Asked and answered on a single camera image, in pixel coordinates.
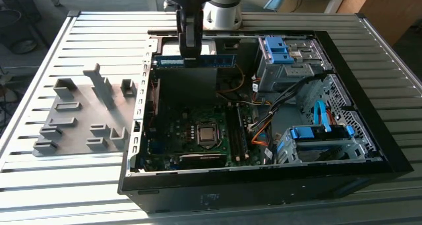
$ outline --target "workbench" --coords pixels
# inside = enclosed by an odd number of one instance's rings
[[[329,31],[416,169],[396,181],[330,201],[147,215],[117,193],[122,153],[32,155],[58,78],[87,83],[83,65],[90,63],[102,65],[111,83],[134,78],[142,69],[147,30],[175,29],[175,24],[174,13],[165,12],[82,12],[67,18],[0,140],[0,221],[8,225],[422,223],[422,85],[369,21],[353,14],[245,13],[243,26]]]

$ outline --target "metal rail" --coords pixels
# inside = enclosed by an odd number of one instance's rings
[[[368,21],[354,15],[245,13],[246,29],[325,30],[338,46],[416,171],[332,201],[197,213],[147,215],[117,183],[122,153],[36,158],[36,141],[54,103],[52,85],[90,81],[98,62],[111,83],[139,74],[147,30],[175,28],[163,12],[83,12],[69,18],[0,140],[0,222],[6,224],[380,224],[422,222],[421,84]]]

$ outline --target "floor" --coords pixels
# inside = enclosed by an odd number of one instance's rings
[[[55,7],[51,0],[35,0],[43,19],[38,27],[43,32],[50,43],[61,30],[67,13],[70,10],[86,11],[149,11],[147,0],[61,0],[62,6]],[[243,11],[265,11],[258,6],[243,5]],[[422,33],[417,33],[410,28],[398,43],[394,50],[404,61],[413,69],[414,73],[422,78]],[[8,49],[0,45],[0,66],[14,75],[23,76],[24,80],[15,82],[15,86],[23,93],[26,86],[31,81],[38,66],[40,66],[47,48],[39,44],[36,51],[26,55],[14,55]]]

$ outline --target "blue latch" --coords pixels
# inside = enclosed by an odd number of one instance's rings
[[[312,127],[297,127],[296,128],[300,138],[314,138],[314,132]]]
[[[277,147],[277,153],[282,150],[282,147],[285,146],[285,142],[282,142],[281,144],[280,144],[280,146]]]
[[[348,131],[350,137],[353,137],[356,135],[356,130],[354,130],[354,127],[352,127],[352,125],[346,126],[346,131]]]
[[[289,46],[285,44],[284,38],[270,37],[265,38],[266,48],[272,56],[272,63],[294,63],[296,59],[289,54]]]
[[[292,133],[292,138],[297,139],[298,138],[298,133],[297,133],[296,129],[290,130],[290,133]]]
[[[318,110],[321,111],[321,122],[320,122],[320,117],[318,117]],[[316,106],[314,106],[314,124],[316,125],[322,124],[325,126],[326,131],[332,132],[329,115],[328,115],[328,112],[326,112],[326,109],[325,109],[325,102],[322,100],[316,101]]]

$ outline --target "green circuit board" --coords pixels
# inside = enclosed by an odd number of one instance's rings
[[[249,158],[242,161],[233,160],[230,138],[226,122],[225,105],[169,108],[162,123],[161,134],[150,140],[150,155],[147,164],[150,171],[177,170],[173,168],[178,156],[186,154],[225,154],[226,167],[259,164],[259,149],[249,145]],[[253,122],[253,109],[245,106],[241,109],[242,123]],[[202,145],[202,128],[215,129],[214,141]]]

